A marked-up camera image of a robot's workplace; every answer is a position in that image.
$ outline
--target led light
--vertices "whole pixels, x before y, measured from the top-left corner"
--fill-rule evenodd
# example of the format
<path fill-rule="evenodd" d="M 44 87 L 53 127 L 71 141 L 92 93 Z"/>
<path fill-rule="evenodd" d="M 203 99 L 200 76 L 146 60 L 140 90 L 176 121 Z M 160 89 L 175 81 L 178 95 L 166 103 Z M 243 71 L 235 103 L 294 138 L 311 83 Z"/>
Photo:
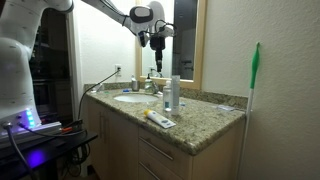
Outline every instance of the led light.
<path fill-rule="evenodd" d="M 32 112 L 27 109 L 26 110 L 26 114 L 27 114 L 27 117 L 28 117 L 28 120 L 29 120 L 29 127 L 32 128 L 35 126 L 35 123 L 34 123 L 34 119 L 33 119 L 33 116 L 32 116 Z"/>

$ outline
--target bottle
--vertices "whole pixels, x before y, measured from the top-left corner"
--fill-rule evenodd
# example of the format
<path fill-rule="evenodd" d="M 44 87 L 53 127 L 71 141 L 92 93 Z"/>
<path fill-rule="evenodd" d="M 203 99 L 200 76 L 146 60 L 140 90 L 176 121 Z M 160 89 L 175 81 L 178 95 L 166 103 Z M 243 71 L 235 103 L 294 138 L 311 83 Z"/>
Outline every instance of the bottle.
<path fill-rule="evenodd" d="M 172 96 L 171 96 L 171 81 L 166 81 L 166 86 L 163 87 L 163 110 L 171 109 Z"/>
<path fill-rule="evenodd" d="M 150 74 L 148 74 L 147 79 L 144 81 L 144 91 L 145 93 L 153 94 L 152 80 L 150 79 Z"/>
<path fill-rule="evenodd" d="M 179 97 L 180 97 L 180 75 L 172 76 L 172 107 L 171 114 L 179 114 Z"/>
<path fill-rule="evenodd" d="M 134 75 L 131 76 L 131 89 L 134 92 L 139 91 L 140 87 L 139 87 L 140 83 L 139 81 L 136 80 L 136 78 L 134 77 Z"/>
<path fill-rule="evenodd" d="M 161 116 L 157 112 L 152 111 L 150 109 L 145 110 L 144 115 L 163 128 L 169 128 L 176 125 L 176 123 L 170 121 L 169 119 Z"/>

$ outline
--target mirror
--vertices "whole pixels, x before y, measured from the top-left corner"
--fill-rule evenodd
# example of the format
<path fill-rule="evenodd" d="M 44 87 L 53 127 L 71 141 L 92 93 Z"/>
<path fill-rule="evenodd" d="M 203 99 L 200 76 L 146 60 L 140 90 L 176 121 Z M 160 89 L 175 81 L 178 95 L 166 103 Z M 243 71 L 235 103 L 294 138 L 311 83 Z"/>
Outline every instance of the mirror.
<path fill-rule="evenodd" d="M 139 0 L 148 4 L 150 0 Z M 206 0 L 166 0 L 161 1 L 165 10 L 165 20 L 174 22 L 178 35 L 166 38 L 166 48 L 162 51 L 162 76 L 152 71 L 153 80 L 165 84 L 171 75 L 180 75 L 181 87 L 200 89 L 205 29 Z M 154 51 L 137 45 L 137 77 L 144 81 L 150 68 L 156 69 Z"/>

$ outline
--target granite countertop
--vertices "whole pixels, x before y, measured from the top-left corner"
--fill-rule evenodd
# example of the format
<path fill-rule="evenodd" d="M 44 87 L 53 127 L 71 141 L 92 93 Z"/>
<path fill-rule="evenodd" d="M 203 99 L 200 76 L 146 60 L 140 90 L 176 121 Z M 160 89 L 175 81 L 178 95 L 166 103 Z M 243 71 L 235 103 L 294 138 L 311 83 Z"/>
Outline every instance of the granite countertop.
<path fill-rule="evenodd" d="M 178 116 L 169 117 L 177 125 L 164 129 L 143 114 L 146 109 L 163 114 L 161 96 L 157 101 L 139 103 L 113 99 L 114 96 L 122 93 L 122 90 L 106 90 L 96 93 L 88 92 L 87 95 L 111 111 L 193 156 L 224 135 L 237 122 L 245 119 L 243 111 L 225 111 L 217 109 L 213 103 L 180 97 L 180 103 L 185 105 L 180 106 Z"/>

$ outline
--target drawer handle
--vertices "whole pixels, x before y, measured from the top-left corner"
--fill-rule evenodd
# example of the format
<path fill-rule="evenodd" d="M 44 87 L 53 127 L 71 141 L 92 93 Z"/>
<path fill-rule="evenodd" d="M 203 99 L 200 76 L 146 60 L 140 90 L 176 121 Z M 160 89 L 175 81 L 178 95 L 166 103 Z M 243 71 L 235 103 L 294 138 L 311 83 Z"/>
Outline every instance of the drawer handle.
<path fill-rule="evenodd" d="M 160 154 L 162 154 L 163 156 L 165 156 L 166 158 L 170 159 L 171 161 L 173 161 L 173 157 L 171 157 L 170 155 L 168 155 L 167 153 L 161 151 L 159 148 L 157 148 L 155 145 L 151 144 L 150 142 L 148 142 L 147 140 L 143 139 L 142 137 L 139 137 L 139 139 L 141 141 L 143 141 L 144 143 L 148 144 L 150 147 L 152 147 L 154 150 L 158 151 Z"/>
<path fill-rule="evenodd" d="M 155 179 L 160 180 L 160 178 L 154 174 L 146 165 L 144 165 L 142 162 L 139 162 L 139 164 L 146 170 L 148 171 Z"/>

